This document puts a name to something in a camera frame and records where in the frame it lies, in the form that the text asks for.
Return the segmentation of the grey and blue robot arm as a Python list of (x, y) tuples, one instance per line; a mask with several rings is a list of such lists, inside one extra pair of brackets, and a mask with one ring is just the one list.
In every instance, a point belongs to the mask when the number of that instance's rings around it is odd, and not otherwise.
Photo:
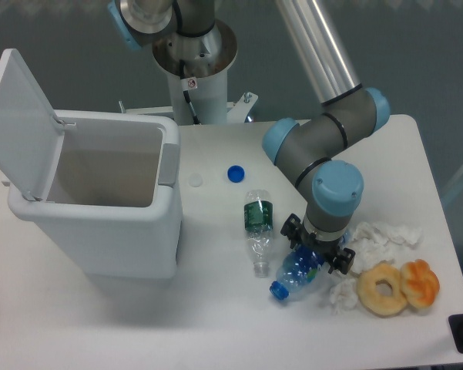
[[(346, 274), (354, 252), (339, 241), (361, 202), (364, 181), (336, 155), (379, 130), (390, 118), (390, 105), (379, 90), (362, 86), (322, 2), (279, 1), (277, 7), (323, 107), (304, 124), (280, 119), (263, 136), (263, 151), (307, 203), (304, 217), (288, 217), (281, 232)], [(216, 17), (214, 2), (111, 1), (108, 10), (128, 47), (151, 46), (179, 125), (231, 120), (226, 73), (237, 41)]]

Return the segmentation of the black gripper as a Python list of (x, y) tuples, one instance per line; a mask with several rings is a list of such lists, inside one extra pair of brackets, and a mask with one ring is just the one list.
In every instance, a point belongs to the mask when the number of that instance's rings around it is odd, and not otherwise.
[(347, 274), (354, 263), (355, 251), (339, 247), (344, 230), (326, 234), (309, 232), (303, 227), (300, 218), (291, 214), (281, 227), (280, 234), (289, 240), (290, 249), (295, 249), (298, 245), (299, 249), (321, 256), (329, 264), (329, 274), (334, 271)]

